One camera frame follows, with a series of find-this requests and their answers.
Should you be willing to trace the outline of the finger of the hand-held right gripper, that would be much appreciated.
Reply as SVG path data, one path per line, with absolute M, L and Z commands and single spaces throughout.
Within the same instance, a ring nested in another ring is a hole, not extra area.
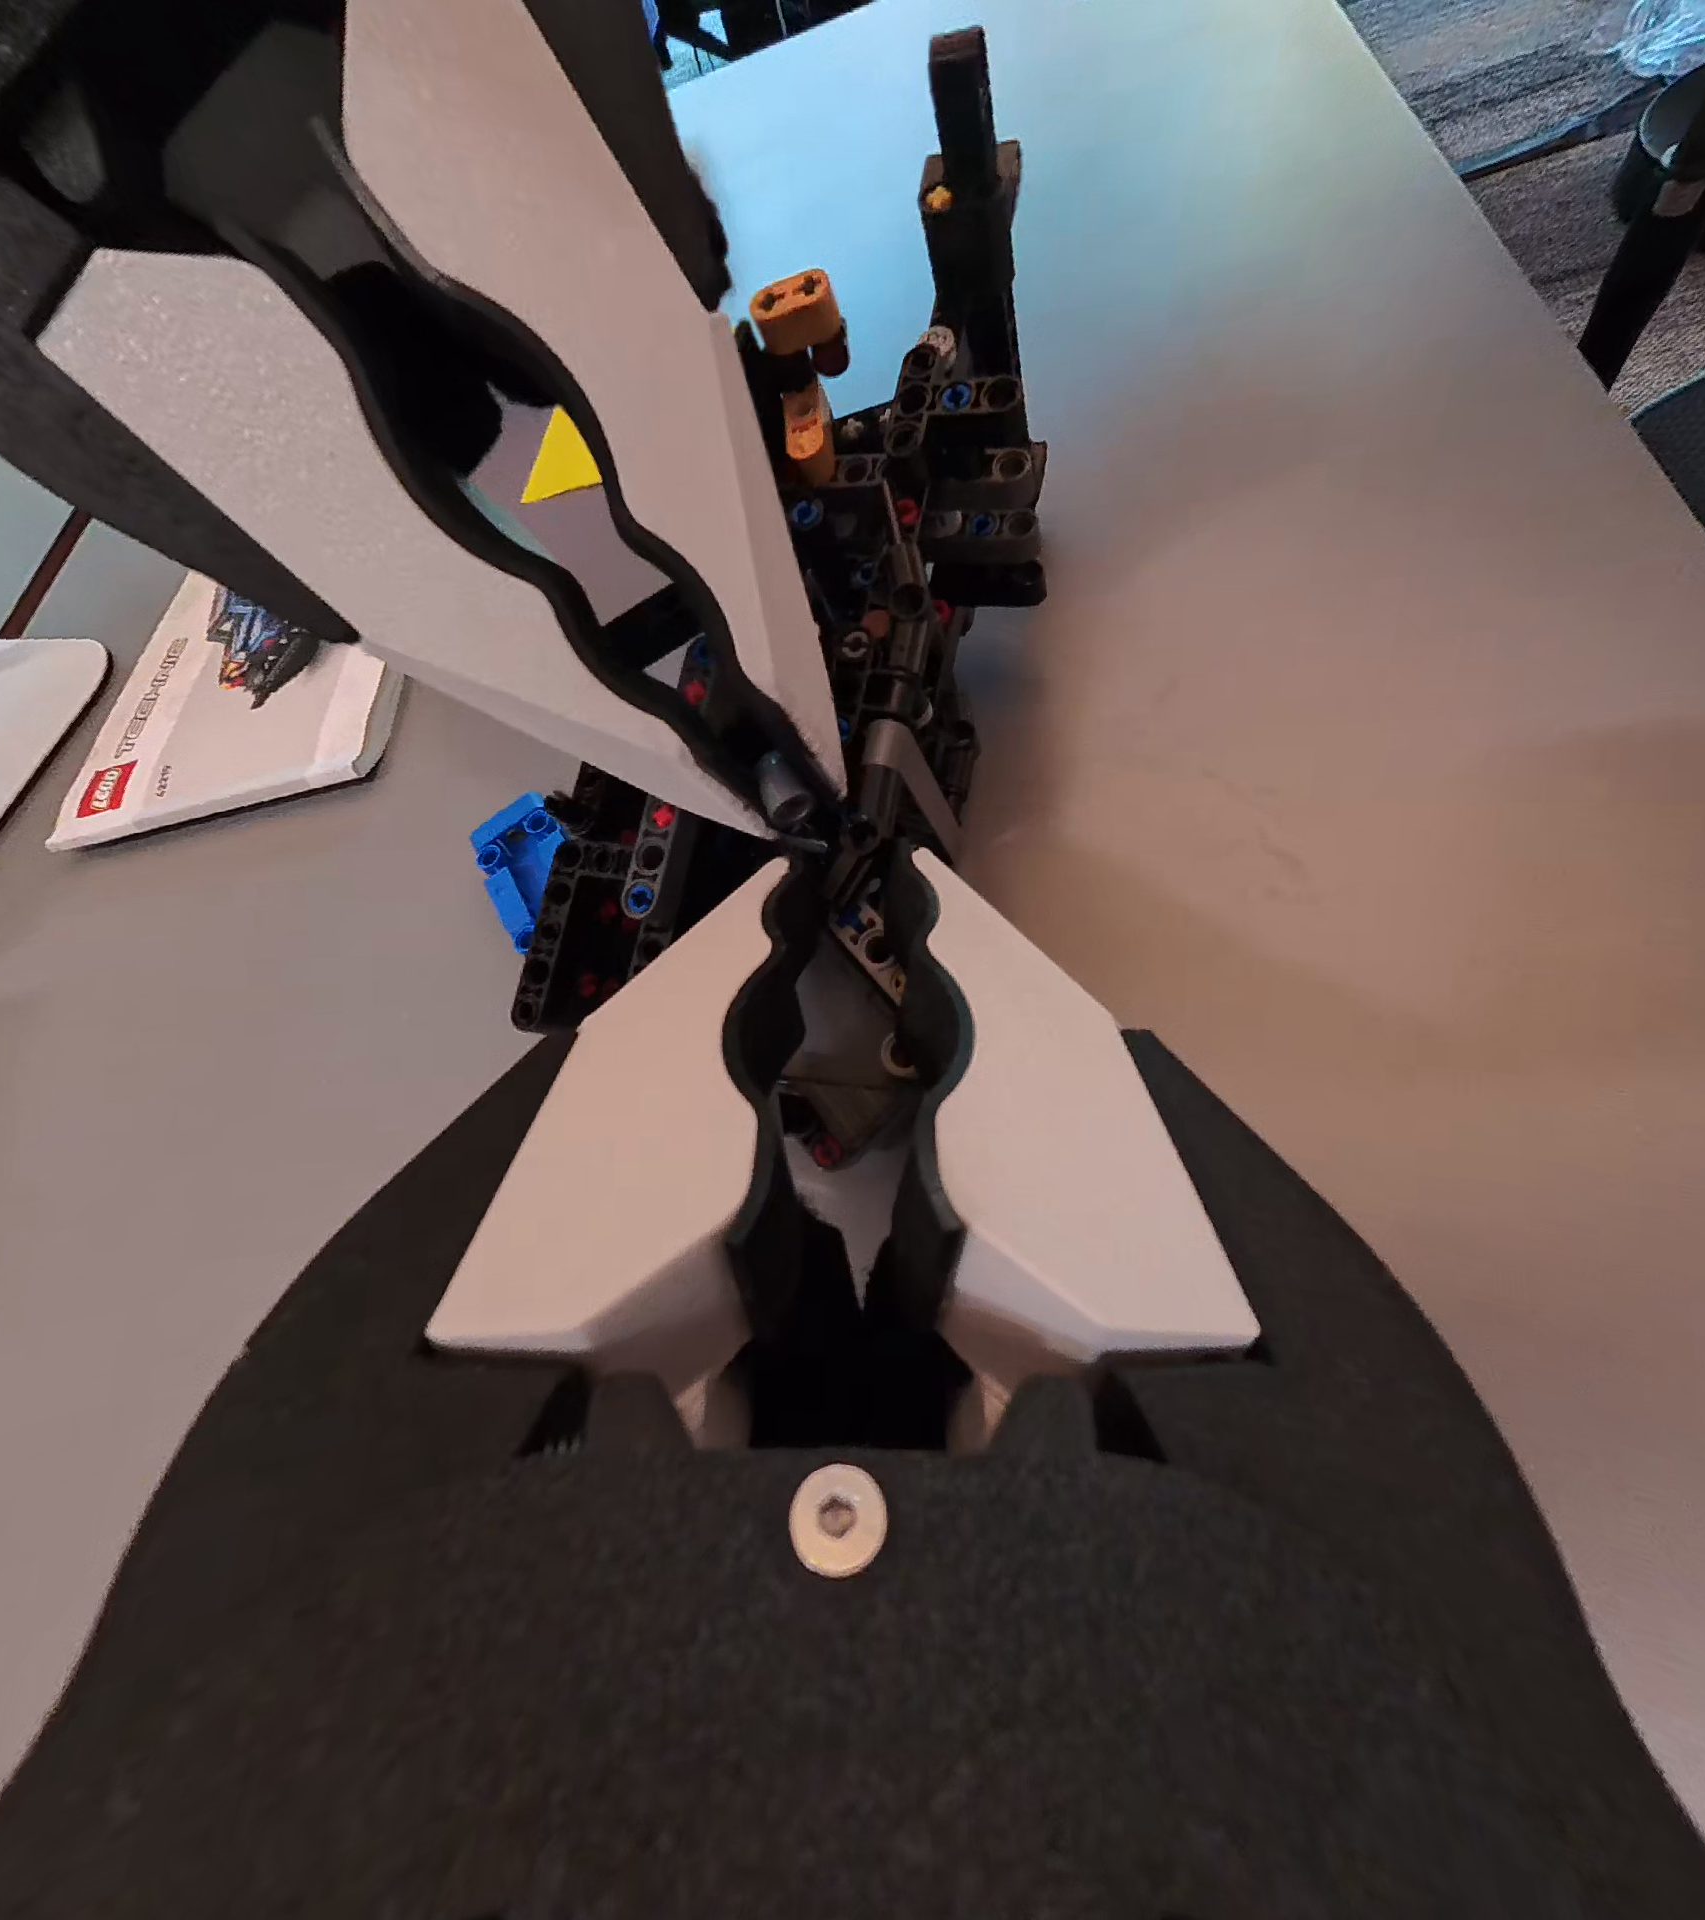
M 817 618 L 720 297 L 695 290 L 524 5 L 346 5 L 343 148 L 410 248 L 524 325 L 608 502 L 690 568 L 746 707 L 837 800 Z
M 345 366 L 256 266 L 96 250 L 41 350 L 380 661 L 668 805 L 770 835 L 665 718 L 588 672 L 539 588 L 410 500 Z

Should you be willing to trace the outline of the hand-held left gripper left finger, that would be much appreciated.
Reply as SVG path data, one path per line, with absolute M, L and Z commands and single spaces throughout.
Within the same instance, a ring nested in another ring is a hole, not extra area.
M 779 1089 L 822 933 L 769 863 L 584 1018 L 426 1325 L 439 1352 L 727 1363 L 854 1321 L 837 1229 L 792 1182 Z

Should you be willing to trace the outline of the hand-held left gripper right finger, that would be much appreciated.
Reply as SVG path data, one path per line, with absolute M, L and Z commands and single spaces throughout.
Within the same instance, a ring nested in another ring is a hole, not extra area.
M 874 1305 L 971 1366 L 1246 1354 L 1246 1289 L 1105 1004 L 926 848 L 885 919 L 918 1104 Z

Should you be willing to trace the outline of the black lego technic model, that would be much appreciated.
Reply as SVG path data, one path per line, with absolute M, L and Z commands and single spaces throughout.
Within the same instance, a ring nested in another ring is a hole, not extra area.
M 734 328 L 794 558 L 817 616 L 847 769 L 828 845 L 822 1014 L 779 1086 L 782 1126 L 838 1170 L 907 1120 L 913 1069 L 893 1041 L 904 964 L 885 924 L 894 847 L 960 857 L 977 730 L 957 657 L 977 613 L 1043 603 L 1034 441 L 1013 300 L 1020 150 L 995 126 L 980 26 L 937 34 L 939 135 L 915 205 L 933 275 L 926 328 L 885 402 L 835 416 L 822 384 L 848 365 L 828 276 L 756 290 Z M 512 1020 L 551 1037 L 605 1009 L 769 857 L 769 845 L 582 767 L 546 795 L 555 855 Z

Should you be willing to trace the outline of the lego instruction booklet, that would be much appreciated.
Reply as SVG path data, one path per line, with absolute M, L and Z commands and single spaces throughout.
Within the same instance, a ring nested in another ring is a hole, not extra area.
M 369 779 L 404 676 L 203 575 L 152 629 L 60 802 L 48 853 L 81 853 Z

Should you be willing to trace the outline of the blue lego block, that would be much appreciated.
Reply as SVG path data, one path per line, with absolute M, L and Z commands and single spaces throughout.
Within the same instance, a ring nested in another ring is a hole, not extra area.
M 484 893 L 519 955 L 528 955 L 551 868 L 567 833 L 546 797 L 527 793 L 470 835 Z

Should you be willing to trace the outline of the yellow paper sheet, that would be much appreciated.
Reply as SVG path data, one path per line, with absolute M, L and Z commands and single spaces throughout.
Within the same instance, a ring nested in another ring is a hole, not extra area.
M 601 491 L 603 474 L 577 421 L 553 407 L 520 492 L 520 506 L 543 506 L 558 499 Z

